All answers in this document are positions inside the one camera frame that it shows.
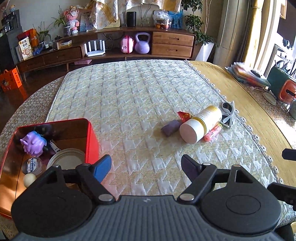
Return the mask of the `cream yellow cylindrical canister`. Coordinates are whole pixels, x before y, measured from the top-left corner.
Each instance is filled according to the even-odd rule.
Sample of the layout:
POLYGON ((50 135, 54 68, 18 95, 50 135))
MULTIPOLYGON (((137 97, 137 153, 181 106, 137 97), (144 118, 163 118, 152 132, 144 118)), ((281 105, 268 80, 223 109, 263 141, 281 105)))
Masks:
POLYGON ((200 111, 181 124, 179 132, 187 144, 196 144, 222 120, 222 111, 214 105, 200 111))

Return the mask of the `white wifi router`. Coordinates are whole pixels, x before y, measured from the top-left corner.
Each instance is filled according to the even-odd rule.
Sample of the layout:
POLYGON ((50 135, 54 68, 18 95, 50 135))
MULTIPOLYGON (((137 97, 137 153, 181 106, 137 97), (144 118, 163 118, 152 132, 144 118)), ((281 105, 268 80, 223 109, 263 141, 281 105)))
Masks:
POLYGON ((105 41, 104 40, 93 40, 84 43, 84 50, 86 57, 96 57, 105 54, 105 41))

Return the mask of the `orange tissue box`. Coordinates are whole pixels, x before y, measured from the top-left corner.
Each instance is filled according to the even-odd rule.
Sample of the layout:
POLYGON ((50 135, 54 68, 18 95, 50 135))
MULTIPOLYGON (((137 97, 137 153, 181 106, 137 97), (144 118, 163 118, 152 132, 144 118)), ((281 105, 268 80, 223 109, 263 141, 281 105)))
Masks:
POLYGON ((290 104, 295 98, 295 90, 295 82, 291 79, 286 80, 278 95, 279 101, 290 104))

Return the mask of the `beige egg ball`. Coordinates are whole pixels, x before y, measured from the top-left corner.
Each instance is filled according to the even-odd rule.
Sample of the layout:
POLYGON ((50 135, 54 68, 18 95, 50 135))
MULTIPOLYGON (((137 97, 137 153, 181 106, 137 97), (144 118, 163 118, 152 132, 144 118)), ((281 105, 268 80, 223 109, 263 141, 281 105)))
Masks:
POLYGON ((36 179, 37 179, 36 175, 32 173, 27 173, 23 177, 23 184, 26 188, 28 188, 36 179))

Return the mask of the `purple block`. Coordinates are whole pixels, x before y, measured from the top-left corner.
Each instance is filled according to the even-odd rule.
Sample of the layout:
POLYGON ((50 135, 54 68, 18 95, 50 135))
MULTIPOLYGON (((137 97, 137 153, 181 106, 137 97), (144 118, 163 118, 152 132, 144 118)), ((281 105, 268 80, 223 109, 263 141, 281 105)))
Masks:
POLYGON ((172 120, 169 123, 167 123, 165 126, 162 127, 161 132, 166 137, 169 137, 179 130, 181 124, 182 124, 182 122, 180 120, 172 120))

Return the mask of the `purple kettlebell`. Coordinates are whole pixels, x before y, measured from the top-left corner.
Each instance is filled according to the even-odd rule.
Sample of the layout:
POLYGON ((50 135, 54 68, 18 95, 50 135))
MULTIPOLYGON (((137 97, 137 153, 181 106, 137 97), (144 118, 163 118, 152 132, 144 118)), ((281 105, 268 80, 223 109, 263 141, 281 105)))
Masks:
POLYGON ((150 46, 149 46, 150 39, 151 39, 151 35, 149 33, 146 33, 146 32, 137 33, 135 35, 135 40, 136 40, 135 51, 138 54, 147 54, 150 51, 150 46), (142 41, 138 38, 139 36, 146 36, 147 40, 142 41))

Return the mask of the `red snack packet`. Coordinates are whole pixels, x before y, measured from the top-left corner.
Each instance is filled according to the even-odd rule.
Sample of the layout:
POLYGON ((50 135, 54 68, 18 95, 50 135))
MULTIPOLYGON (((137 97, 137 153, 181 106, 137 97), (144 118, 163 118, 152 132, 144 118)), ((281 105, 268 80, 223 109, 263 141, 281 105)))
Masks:
POLYGON ((177 114, 180 117, 182 123, 185 123, 186 121, 188 121, 192 118, 192 115, 190 113, 186 113, 183 111, 178 111, 177 114))

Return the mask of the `stack of books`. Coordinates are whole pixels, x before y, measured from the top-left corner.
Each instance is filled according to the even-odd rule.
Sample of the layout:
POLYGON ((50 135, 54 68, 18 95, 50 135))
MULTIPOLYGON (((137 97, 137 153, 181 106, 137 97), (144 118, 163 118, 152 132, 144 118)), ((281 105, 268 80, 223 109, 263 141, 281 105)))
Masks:
POLYGON ((261 76, 256 70, 247 67, 245 63, 234 62, 231 66, 225 67, 225 69, 238 82, 246 83, 255 87, 271 87, 271 84, 264 76, 261 76))

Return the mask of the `wooden tv cabinet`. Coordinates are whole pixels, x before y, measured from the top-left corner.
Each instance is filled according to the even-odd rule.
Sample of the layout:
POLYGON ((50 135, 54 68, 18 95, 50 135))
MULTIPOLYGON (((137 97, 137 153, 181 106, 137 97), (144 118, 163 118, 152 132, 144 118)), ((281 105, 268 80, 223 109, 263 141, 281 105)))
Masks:
POLYGON ((92 57, 93 60, 106 61, 108 59, 126 60, 128 58, 150 59, 192 59, 196 37, 187 30, 160 29, 157 27, 119 27, 96 31, 81 32, 57 41, 57 50, 43 51, 17 64, 20 74, 45 69, 58 65, 69 65, 76 61, 88 60, 84 50, 84 43, 93 40, 104 40, 106 52, 102 56, 92 57), (138 54, 135 50, 125 54, 121 52, 121 39, 128 35, 133 37, 140 32, 151 35, 150 51, 147 54, 138 54))

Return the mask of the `pink marker pen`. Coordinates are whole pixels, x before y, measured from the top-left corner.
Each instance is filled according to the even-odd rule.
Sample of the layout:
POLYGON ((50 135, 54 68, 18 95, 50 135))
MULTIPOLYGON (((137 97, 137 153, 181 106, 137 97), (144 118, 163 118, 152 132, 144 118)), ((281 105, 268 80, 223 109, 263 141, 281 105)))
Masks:
POLYGON ((222 130, 223 126, 219 123, 214 128, 212 128, 204 137, 205 142, 210 142, 214 137, 216 137, 222 130))

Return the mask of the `round tin lid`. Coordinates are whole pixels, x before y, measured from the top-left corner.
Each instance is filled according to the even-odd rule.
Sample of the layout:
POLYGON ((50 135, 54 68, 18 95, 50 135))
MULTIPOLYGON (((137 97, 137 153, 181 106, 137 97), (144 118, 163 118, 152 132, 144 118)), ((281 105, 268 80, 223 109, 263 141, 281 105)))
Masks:
POLYGON ((85 153, 79 149, 68 148, 54 154, 47 164, 47 169, 51 166, 61 166, 62 170, 75 169, 85 162, 85 153))

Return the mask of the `purple monster toy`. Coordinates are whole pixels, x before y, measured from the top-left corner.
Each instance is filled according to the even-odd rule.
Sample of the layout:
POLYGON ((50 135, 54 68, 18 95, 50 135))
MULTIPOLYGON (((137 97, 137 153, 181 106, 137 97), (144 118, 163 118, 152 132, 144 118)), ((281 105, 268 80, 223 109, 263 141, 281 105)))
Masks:
POLYGON ((39 157, 43 154, 43 147, 47 141, 36 131, 29 132, 24 138, 20 139, 24 151, 32 157, 39 157))

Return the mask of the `cereal box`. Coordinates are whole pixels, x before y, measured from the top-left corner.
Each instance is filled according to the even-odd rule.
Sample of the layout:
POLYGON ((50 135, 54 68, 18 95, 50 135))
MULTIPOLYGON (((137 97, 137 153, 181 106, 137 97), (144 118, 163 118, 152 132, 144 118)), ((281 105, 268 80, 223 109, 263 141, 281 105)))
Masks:
POLYGON ((29 37, 26 37, 18 42, 18 47, 22 60, 26 60, 33 56, 29 37))

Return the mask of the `quilted cream mat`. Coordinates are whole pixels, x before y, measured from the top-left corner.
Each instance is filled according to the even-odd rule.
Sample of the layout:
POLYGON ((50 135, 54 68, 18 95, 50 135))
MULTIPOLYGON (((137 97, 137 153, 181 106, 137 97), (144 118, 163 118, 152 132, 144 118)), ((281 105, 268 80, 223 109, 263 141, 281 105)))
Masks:
POLYGON ((214 140, 186 144, 179 133, 161 129, 178 112, 196 115, 225 96, 186 61, 133 60, 91 65, 69 72, 49 110, 47 121, 88 119, 100 155, 112 158, 103 181, 120 195, 180 195, 190 181, 181 157, 229 169, 243 166, 264 186, 281 182, 272 158, 239 114, 234 125, 214 140))

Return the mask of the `orange gift bag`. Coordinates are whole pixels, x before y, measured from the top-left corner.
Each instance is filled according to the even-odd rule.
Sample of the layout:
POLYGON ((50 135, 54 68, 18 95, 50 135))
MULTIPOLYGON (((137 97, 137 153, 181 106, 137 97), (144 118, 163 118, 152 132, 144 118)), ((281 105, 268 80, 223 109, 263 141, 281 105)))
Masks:
POLYGON ((14 68, 12 70, 5 70, 1 74, 1 88, 4 92, 18 89, 22 86, 22 81, 20 79, 19 73, 17 68, 14 68))

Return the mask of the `pink toy case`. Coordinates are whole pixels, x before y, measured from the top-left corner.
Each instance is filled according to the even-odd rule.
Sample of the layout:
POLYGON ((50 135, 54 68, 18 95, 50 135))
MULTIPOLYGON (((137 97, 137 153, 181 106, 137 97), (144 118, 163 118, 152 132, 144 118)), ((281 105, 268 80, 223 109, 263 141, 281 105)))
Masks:
POLYGON ((129 54, 133 52, 133 46, 134 46, 134 39, 133 37, 130 37, 128 35, 125 35, 122 39, 121 39, 121 52, 125 53, 125 54, 129 54))

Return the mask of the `potted green tree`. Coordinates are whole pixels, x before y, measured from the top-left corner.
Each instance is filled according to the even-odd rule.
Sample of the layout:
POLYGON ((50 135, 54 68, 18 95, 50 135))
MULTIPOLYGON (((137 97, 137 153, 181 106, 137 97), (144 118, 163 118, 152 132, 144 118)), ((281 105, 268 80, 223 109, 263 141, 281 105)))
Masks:
POLYGON ((212 1, 205 1, 206 4, 206 18, 205 22, 202 21, 201 17, 196 15, 196 11, 200 13, 203 11, 203 1, 201 0, 184 0, 181 1, 181 7, 184 10, 192 10, 192 13, 186 15, 185 25, 189 31, 191 31, 195 37, 195 45, 201 44, 199 52, 195 58, 196 61, 208 61, 210 54, 216 44, 216 40, 207 34, 209 20, 210 20, 210 8, 212 1))

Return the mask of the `pink plush doll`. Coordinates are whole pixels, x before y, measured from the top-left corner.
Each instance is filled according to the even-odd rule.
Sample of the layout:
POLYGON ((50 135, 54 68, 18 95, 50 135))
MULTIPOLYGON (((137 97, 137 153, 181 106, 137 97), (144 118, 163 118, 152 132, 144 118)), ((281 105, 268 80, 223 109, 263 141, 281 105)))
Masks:
POLYGON ((63 16, 65 17, 66 21, 66 26, 70 27, 70 31, 72 34, 78 33, 78 27, 80 26, 80 22, 77 20, 78 15, 78 6, 70 6, 69 9, 63 12, 63 16))

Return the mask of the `black speaker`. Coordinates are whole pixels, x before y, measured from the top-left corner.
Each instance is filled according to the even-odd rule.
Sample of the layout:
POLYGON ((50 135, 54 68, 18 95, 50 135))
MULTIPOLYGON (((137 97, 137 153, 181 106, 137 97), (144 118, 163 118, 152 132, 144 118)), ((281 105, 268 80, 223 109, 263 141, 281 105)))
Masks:
POLYGON ((137 25, 137 12, 129 11, 126 12, 126 26, 135 27, 137 25))

